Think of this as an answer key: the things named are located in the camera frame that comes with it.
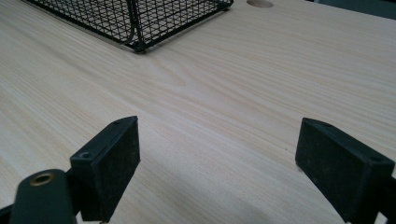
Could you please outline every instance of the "wooden table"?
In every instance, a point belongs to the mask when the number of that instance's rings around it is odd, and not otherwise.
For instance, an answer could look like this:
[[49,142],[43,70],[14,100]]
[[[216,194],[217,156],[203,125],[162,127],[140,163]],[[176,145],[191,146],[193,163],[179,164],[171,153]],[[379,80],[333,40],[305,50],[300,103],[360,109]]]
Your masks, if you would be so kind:
[[142,162],[112,223],[343,223],[295,165],[301,120],[396,160],[396,22],[272,3],[236,1],[136,55],[0,1],[0,206],[137,115]]

